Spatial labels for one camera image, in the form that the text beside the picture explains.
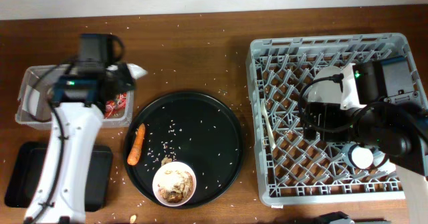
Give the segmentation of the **white plastic fork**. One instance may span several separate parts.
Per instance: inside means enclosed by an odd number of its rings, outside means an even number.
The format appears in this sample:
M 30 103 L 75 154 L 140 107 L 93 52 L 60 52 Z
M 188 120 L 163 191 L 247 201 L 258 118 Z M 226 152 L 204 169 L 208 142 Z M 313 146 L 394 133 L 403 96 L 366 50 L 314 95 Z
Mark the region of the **white plastic fork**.
M 260 105 L 261 105 L 261 114 L 265 119 L 265 125 L 266 125 L 270 148 L 273 150 L 276 147 L 276 142 L 275 142 L 273 131 L 269 122 L 268 111 L 266 109 L 265 100 L 262 100 Z

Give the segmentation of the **grey plate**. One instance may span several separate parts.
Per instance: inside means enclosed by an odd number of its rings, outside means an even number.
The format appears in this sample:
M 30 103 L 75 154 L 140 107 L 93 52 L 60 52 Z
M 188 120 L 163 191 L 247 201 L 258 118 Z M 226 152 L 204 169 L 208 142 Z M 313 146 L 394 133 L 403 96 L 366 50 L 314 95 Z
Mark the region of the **grey plate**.
M 315 76 L 314 80 L 339 74 L 341 69 L 336 66 L 322 68 Z M 310 87 L 308 92 L 309 102 L 323 102 L 329 104 L 340 104 L 342 92 L 340 84 L 333 81 L 317 82 Z

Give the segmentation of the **red snack wrapper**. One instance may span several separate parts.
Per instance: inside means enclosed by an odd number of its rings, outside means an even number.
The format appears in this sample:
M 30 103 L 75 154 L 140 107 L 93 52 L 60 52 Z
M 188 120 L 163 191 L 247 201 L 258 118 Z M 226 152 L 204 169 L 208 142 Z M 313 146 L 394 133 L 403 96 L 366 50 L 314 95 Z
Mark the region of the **red snack wrapper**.
M 118 94 L 113 100 L 106 103 L 105 118 L 115 116 L 119 111 L 124 110 L 126 107 L 127 93 Z

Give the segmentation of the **light blue cup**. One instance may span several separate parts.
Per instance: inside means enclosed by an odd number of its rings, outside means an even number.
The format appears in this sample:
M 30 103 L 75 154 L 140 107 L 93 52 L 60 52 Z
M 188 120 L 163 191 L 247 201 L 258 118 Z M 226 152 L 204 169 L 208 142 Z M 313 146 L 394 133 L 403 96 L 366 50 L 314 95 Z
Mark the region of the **light blue cup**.
M 374 160 L 372 152 L 360 147 L 357 144 L 345 144 L 341 153 L 344 155 L 344 162 L 356 169 L 368 169 Z

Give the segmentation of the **white bowl with food scraps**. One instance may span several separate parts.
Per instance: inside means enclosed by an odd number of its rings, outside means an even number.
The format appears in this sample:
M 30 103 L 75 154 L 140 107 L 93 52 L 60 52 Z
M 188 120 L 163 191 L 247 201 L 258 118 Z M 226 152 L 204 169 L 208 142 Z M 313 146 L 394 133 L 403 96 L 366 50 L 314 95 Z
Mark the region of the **white bowl with food scraps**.
M 155 198 L 167 207 L 182 207 L 193 197 L 196 187 L 197 179 L 193 169 L 169 158 L 164 159 L 152 180 Z

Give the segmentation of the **small white cup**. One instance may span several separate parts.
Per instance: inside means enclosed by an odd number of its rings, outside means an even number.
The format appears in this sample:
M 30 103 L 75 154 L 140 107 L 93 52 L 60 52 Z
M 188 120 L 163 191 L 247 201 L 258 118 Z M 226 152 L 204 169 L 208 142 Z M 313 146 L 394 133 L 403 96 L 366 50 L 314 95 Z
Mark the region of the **small white cup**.
M 388 158 L 385 160 L 387 156 L 385 153 L 376 150 L 373 153 L 373 162 L 372 164 L 377 167 L 378 171 L 385 172 L 388 175 L 396 171 L 396 165 L 393 164 Z

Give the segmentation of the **white tissue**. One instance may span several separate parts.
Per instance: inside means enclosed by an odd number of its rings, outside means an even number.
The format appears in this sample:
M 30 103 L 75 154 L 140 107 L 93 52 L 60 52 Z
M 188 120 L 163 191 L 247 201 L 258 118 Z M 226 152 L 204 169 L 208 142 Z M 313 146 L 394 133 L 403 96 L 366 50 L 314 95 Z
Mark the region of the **white tissue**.
M 137 80 L 145 75 L 147 75 L 147 71 L 142 67 L 136 64 L 127 64 L 128 70 L 130 71 L 130 75 L 134 80 Z

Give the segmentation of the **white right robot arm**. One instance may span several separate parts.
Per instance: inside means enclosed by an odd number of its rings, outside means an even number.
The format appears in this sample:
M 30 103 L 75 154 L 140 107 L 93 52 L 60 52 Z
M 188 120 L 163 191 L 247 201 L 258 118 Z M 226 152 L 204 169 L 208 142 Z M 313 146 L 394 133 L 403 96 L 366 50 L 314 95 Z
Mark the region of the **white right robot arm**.
M 411 223 L 427 222 L 427 116 L 408 112 L 406 106 L 373 102 L 364 108 L 333 111 L 333 115 L 316 117 L 308 103 L 303 110 L 298 104 L 304 130 L 321 134 L 346 135 L 347 140 L 376 146 L 396 165 Z

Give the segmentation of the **orange carrot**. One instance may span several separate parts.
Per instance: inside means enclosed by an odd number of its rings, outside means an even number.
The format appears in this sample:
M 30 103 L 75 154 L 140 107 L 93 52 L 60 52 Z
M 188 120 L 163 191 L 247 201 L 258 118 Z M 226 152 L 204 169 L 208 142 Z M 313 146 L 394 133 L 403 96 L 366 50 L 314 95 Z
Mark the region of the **orange carrot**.
M 137 165 L 140 160 L 145 132 L 146 132 L 146 126 L 144 125 L 144 123 L 142 123 L 138 127 L 136 138 L 134 139 L 134 143 L 132 145 L 131 151 L 127 158 L 127 163 L 130 166 Z

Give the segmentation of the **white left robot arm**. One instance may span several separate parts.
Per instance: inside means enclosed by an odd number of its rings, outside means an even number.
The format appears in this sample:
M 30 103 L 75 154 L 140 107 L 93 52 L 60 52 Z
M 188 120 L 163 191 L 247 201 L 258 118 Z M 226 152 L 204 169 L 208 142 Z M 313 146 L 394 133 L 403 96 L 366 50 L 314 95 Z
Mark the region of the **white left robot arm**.
M 62 74 L 53 85 L 51 133 L 41 177 L 24 223 L 84 223 L 85 189 L 107 101 L 134 90 L 147 71 L 118 63 Z

